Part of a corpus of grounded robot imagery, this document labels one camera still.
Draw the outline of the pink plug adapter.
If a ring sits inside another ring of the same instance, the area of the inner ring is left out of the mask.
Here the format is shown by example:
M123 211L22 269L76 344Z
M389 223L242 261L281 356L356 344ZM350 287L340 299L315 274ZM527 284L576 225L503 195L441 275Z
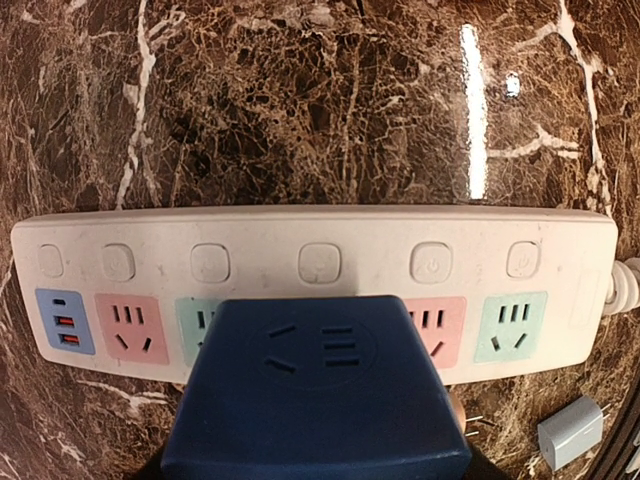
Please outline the pink plug adapter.
M467 415L460 397L453 391L448 391L449 400L457 421L457 425L467 440L477 440L481 435L494 432L496 423L483 414Z

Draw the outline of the white multicolour power strip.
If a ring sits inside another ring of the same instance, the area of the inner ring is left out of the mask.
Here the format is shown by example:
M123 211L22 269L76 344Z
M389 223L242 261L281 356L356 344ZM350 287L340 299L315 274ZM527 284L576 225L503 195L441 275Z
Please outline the white multicolour power strip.
M399 297L446 384L579 364L617 240L601 214L486 206L104 211L11 232L45 359L175 383L229 299Z

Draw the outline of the blue cube socket adapter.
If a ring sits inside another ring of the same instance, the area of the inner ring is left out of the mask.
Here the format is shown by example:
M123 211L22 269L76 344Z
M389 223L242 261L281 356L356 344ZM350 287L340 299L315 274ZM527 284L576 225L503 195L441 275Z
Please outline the blue cube socket adapter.
M167 479L459 479L471 457L399 298L229 300L161 470Z

